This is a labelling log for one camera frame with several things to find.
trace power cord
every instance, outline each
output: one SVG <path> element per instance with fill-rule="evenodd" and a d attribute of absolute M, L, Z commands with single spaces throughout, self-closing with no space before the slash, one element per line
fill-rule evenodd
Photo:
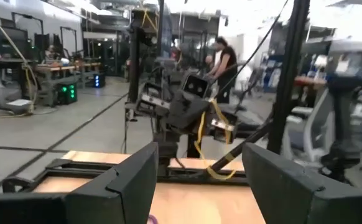
<path fill-rule="evenodd" d="M 6 37 L 6 39 L 8 40 L 8 42 L 11 44 L 11 46 L 15 49 L 15 51 L 18 53 L 18 55 L 21 57 L 21 59 L 24 61 L 24 66 L 26 67 L 25 69 L 25 76 L 26 76 L 26 80 L 27 80 L 27 85 L 29 88 L 29 95 L 33 97 L 31 98 L 32 103 L 29 106 L 28 112 L 25 114 L 20 114 L 20 115 L 15 115 L 12 113 L 12 115 L 10 116 L 0 116 L 0 118 L 15 118 L 15 117 L 22 117 L 22 116 L 27 116 L 30 114 L 33 114 L 34 112 L 34 103 L 37 99 L 37 89 L 34 91 L 34 94 L 32 94 L 32 84 L 30 82 L 30 78 L 29 78 L 29 72 L 33 78 L 34 81 L 34 85 L 37 86 L 37 80 L 36 80 L 36 76 L 33 73 L 33 69 L 30 67 L 28 61 L 26 60 L 26 58 L 22 55 L 21 51 L 17 48 L 17 46 L 15 45 L 15 43 L 12 41 L 12 39 L 8 36 L 8 34 L 6 33 L 6 31 L 0 26 L 0 30 L 1 32 L 4 34 L 4 36 Z"/>

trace black shirt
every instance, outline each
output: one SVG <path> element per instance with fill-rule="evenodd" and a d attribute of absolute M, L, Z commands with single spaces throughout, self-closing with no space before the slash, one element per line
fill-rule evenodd
<path fill-rule="evenodd" d="M 228 63 L 226 64 L 226 72 L 223 73 L 222 75 L 220 75 L 220 77 L 218 77 L 218 83 L 223 83 L 226 82 L 228 83 L 229 80 L 236 75 L 236 73 L 238 72 L 238 67 L 235 66 L 234 68 L 231 68 L 230 70 L 228 70 L 228 68 L 234 64 L 236 64 L 236 54 L 235 51 L 233 50 L 232 47 L 227 46 L 224 48 L 224 50 L 221 53 L 220 56 L 220 61 L 223 61 L 223 57 L 225 54 L 228 54 L 230 56 L 230 59 L 228 60 Z"/>

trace workbench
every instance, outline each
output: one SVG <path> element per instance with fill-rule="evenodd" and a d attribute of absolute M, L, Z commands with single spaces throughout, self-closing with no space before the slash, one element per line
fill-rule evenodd
<path fill-rule="evenodd" d="M 54 101 L 54 87 L 59 83 L 64 82 L 77 82 L 81 80 L 81 88 L 86 88 L 86 79 L 87 77 L 93 75 L 98 72 L 98 67 L 100 63 L 78 63 L 77 65 L 66 65 L 66 66 L 58 66 L 58 65 L 38 65 L 35 70 L 43 75 L 37 75 L 37 78 L 40 79 L 40 83 L 45 85 L 48 88 L 47 92 L 47 104 L 52 105 Z M 60 78 L 54 78 L 57 72 L 66 72 L 69 71 L 72 76 L 66 77 L 64 74 Z"/>
<path fill-rule="evenodd" d="M 63 159 L 119 164 L 128 156 L 70 151 Z M 180 161 L 188 168 L 207 167 L 201 159 L 180 159 Z M 170 166 L 180 167 L 175 160 L 170 162 Z M 224 169 L 243 170 L 243 165 L 241 162 L 233 161 Z M 51 176 L 42 180 L 34 192 L 69 192 L 89 180 Z M 239 186 L 157 183 L 151 215 L 158 219 L 159 224 L 265 223 L 251 189 Z"/>
<path fill-rule="evenodd" d="M 18 83 L 21 89 L 21 98 L 26 99 L 26 93 L 27 93 L 27 88 L 26 88 L 26 78 L 22 69 L 22 66 L 24 64 L 23 59 L 18 59 L 18 58 L 9 58 L 9 59 L 0 59 L 0 70 L 2 69 L 17 69 L 19 74 L 19 78 L 18 78 Z M 8 110 L 5 107 L 3 107 L 0 103 L 0 110 Z"/>

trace wooden platform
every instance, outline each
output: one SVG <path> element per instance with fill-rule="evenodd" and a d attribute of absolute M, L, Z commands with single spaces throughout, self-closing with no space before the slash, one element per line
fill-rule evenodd
<path fill-rule="evenodd" d="M 71 151 L 64 159 L 83 162 L 120 163 L 129 155 Z M 200 159 L 180 159 L 188 168 L 204 169 Z M 179 165 L 172 161 L 172 167 Z M 243 170 L 241 162 L 226 169 Z M 89 179 L 50 177 L 35 192 L 69 192 Z M 264 219 L 249 187 L 157 183 L 151 215 L 159 224 L 263 224 Z"/>

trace purple object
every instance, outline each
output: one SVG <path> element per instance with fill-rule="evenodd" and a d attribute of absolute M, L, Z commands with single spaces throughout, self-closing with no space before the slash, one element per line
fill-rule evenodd
<path fill-rule="evenodd" d="M 153 215 L 149 215 L 149 216 L 148 216 L 148 221 L 149 221 L 149 220 L 150 220 L 153 224 L 158 224 L 156 217 L 153 216 Z"/>

